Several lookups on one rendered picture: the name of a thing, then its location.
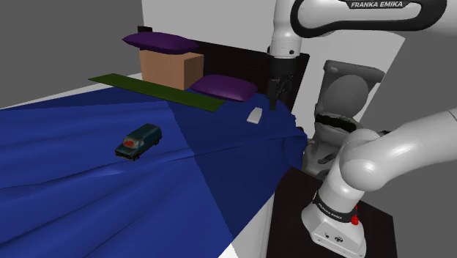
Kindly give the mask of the small pale grey remote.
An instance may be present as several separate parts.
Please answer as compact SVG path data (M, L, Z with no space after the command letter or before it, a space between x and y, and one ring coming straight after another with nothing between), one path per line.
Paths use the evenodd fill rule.
M262 108L255 107L250 114L248 115L248 118L246 119L247 122L253 123L253 124L259 124L261 116L262 116Z

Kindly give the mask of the purple pillow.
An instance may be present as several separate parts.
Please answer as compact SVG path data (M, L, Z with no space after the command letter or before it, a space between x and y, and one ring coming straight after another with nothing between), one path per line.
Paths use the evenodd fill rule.
M140 50L162 54L186 54L198 49L198 44L192 40L162 32L137 32L124 37L122 40Z
M206 75L190 87L193 91L236 102L246 102L257 92L255 84L226 75Z

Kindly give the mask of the grey toilet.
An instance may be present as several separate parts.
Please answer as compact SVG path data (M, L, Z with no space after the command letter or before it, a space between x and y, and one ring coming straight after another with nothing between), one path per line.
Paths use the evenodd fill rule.
M328 175L344 139L362 125L354 117L385 72L375 67L327 60L314 110L315 133L304 151L302 170L319 180Z

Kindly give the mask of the brown cardboard box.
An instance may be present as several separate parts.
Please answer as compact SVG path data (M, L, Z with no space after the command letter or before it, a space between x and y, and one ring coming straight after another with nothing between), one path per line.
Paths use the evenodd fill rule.
M204 76L204 55L162 54L139 51L142 79L155 84L186 90Z

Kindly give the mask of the flat green mat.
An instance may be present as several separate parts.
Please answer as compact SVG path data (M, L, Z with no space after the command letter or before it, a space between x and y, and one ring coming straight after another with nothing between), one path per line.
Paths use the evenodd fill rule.
M210 112L216 112L224 104L224 100L221 99L154 84L116 73L93 77L89 80Z

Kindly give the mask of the dark robot stand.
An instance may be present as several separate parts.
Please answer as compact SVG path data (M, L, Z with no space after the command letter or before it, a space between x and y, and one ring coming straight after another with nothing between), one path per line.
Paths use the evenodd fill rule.
M290 168L275 191L266 258L344 258L314 243L302 223L301 212L322 181ZM358 218L364 227L365 258L398 258L393 217L363 201Z

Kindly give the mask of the dark green toy van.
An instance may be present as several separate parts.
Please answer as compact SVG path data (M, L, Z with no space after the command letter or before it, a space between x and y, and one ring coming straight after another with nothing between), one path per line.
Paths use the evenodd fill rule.
M124 137L115 149L115 155L136 161L149 148L158 145L162 138L163 133L159 126L146 123Z

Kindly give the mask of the bed with blue cover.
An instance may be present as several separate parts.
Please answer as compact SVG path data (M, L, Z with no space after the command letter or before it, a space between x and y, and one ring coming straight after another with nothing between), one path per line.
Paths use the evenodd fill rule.
M159 144L116 156L146 123ZM0 258L219 258L306 141L262 94L210 112L111 87L0 110Z

